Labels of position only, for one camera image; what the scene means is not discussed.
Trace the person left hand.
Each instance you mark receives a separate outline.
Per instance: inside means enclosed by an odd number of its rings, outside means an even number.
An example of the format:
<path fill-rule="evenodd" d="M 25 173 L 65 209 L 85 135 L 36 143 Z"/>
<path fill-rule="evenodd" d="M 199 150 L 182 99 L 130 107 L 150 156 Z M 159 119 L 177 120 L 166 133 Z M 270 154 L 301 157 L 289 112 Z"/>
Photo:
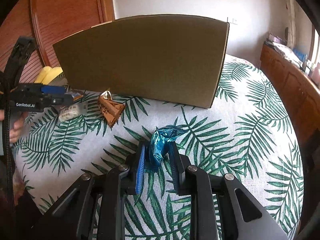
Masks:
<path fill-rule="evenodd" d="M 14 119 L 15 122 L 13 123 L 13 127 L 10 130 L 10 143 L 16 143 L 17 140 L 20 138 L 21 133 L 23 131 L 24 121 L 28 116 L 27 112 L 21 113 L 19 116 L 16 116 Z"/>

